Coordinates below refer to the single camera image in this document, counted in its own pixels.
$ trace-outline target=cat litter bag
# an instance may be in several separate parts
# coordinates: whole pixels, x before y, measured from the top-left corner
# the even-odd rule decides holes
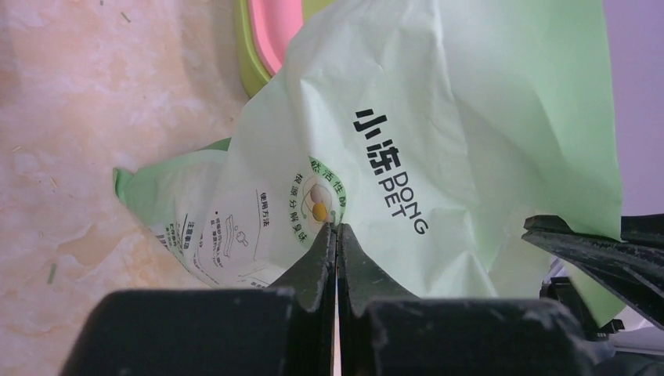
[[[601,1],[340,0],[227,151],[117,170],[116,192],[213,287],[267,286],[345,222],[421,297],[537,297],[550,256],[527,217],[619,238]],[[569,269],[598,321],[624,308]]]

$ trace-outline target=marble floor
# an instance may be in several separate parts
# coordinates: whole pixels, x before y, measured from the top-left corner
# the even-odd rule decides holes
[[[56,374],[111,291],[204,286],[112,168],[232,134],[234,43],[233,0],[0,0],[1,375]]]

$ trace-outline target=circular logo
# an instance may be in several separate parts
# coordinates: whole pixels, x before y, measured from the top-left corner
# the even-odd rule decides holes
[[[310,157],[311,168],[300,171],[290,187],[289,214],[295,238],[309,249],[325,223],[341,223],[346,189],[326,165]]]

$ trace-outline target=black plastic object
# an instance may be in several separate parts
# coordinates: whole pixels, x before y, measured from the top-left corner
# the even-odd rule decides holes
[[[664,376],[664,360],[621,353],[598,364],[594,376]]]
[[[88,317],[62,375],[330,375],[330,242],[326,228],[280,278],[291,287],[110,294]]]
[[[624,242],[574,233],[557,216],[527,219],[523,239],[592,277],[664,330],[664,215],[623,217]]]
[[[337,243],[343,375],[591,375],[583,332],[549,299],[419,299],[362,250]]]
[[[107,296],[62,375],[329,376],[335,283],[344,376],[592,375],[583,332],[562,304],[416,298],[364,253],[346,225],[324,226],[311,249],[262,291]]]
[[[542,285],[539,296],[541,298],[557,300],[568,307],[572,311],[572,315],[581,324],[583,333],[586,335],[588,341],[607,341],[609,334],[618,333],[618,331],[625,329],[623,322],[616,319],[609,321],[603,327],[598,327],[586,303],[567,277],[551,278],[550,283]]]

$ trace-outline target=purple wall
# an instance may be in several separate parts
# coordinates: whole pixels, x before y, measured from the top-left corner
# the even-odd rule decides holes
[[[604,0],[624,215],[664,213],[664,0]]]

